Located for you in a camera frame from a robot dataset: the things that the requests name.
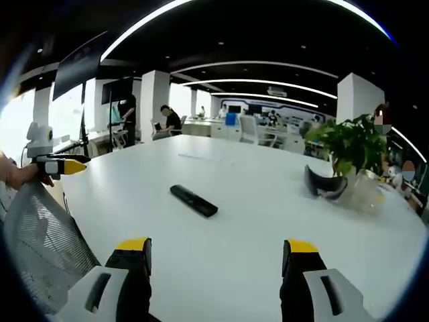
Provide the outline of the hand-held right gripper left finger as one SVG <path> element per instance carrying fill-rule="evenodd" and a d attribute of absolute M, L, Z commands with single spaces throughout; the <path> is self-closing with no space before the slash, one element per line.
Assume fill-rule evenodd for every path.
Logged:
<path fill-rule="evenodd" d="M 118 244 L 69 291 L 57 321 L 149 321 L 151 238 Z"/>

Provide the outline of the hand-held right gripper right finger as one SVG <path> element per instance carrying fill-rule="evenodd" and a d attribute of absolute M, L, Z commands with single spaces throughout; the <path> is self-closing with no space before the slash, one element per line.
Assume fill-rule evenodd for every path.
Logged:
<path fill-rule="evenodd" d="M 280 300 L 283 321 L 375 320 L 361 292 L 307 241 L 284 241 Z"/>

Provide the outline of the person's left hand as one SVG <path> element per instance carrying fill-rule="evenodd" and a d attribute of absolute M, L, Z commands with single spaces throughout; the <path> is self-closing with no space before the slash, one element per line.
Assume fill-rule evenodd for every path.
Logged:
<path fill-rule="evenodd" d="M 1 182 L 18 191 L 25 183 L 33 179 L 38 179 L 47 186 L 54 186 L 52 179 L 42 174 L 36 164 L 29 164 L 23 168 L 19 168 L 11 158 L 8 158 L 1 151 Z"/>

